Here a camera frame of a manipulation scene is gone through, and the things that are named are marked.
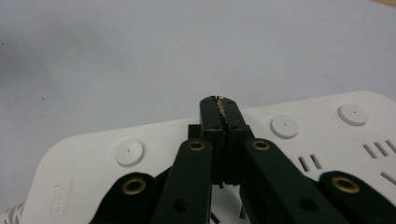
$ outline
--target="white round button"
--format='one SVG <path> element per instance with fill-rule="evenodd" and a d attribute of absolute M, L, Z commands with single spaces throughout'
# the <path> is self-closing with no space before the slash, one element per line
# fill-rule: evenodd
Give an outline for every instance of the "white round button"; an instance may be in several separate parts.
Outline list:
<path fill-rule="evenodd" d="M 121 166 L 134 166 L 143 159 L 144 154 L 143 144 L 137 140 L 129 139 L 117 146 L 116 161 Z"/>
<path fill-rule="evenodd" d="M 358 105 L 342 105 L 338 109 L 338 116 L 347 124 L 361 126 L 369 119 L 366 111 Z"/>
<path fill-rule="evenodd" d="M 298 132 L 297 122 L 289 116 L 278 115 L 271 120 L 271 131 L 278 137 L 290 139 Z"/>

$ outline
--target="white background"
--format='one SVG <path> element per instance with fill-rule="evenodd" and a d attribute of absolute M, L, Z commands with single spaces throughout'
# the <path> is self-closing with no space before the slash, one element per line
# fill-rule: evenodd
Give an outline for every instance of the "white background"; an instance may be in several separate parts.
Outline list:
<path fill-rule="evenodd" d="M 366 0 L 2 0 L 0 44 L 0 210 L 60 140 L 197 117 L 209 95 L 396 100 L 396 9 Z"/>

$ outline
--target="small white object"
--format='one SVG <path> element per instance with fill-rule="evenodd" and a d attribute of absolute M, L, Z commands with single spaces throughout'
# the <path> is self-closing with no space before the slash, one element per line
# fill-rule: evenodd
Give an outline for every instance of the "small white object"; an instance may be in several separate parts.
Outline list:
<path fill-rule="evenodd" d="M 7 211 L 0 214 L 0 223 L 18 224 L 21 220 L 24 204 L 18 204 L 8 208 Z"/>
<path fill-rule="evenodd" d="M 129 139 L 116 148 L 116 161 L 121 166 L 134 166 L 142 160 L 144 152 L 145 149 L 142 143 Z"/>
<path fill-rule="evenodd" d="M 346 104 L 338 109 L 338 116 L 352 126 L 364 125 L 369 119 L 366 111 L 358 105 Z"/>
<path fill-rule="evenodd" d="M 278 115 L 271 121 L 271 131 L 283 139 L 293 138 L 298 132 L 297 122 L 286 115 Z"/>

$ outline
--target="power strip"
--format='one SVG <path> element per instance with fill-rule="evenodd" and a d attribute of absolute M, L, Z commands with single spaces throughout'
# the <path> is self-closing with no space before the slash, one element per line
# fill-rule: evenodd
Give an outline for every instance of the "power strip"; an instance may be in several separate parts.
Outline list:
<path fill-rule="evenodd" d="M 276 143 L 307 177 L 343 171 L 396 205 L 396 104 L 390 99 L 358 91 L 242 114 L 256 137 Z M 21 223 L 89 223 L 118 178 L 156 176 L 171 166 L 188 125 L 197 123 L 180 119 L 64 139 L 40 162 Z M 213 187 L 212 212 L 221 223 L 248 222 L 239 218 L 241 205 L 238 187 Z"/>

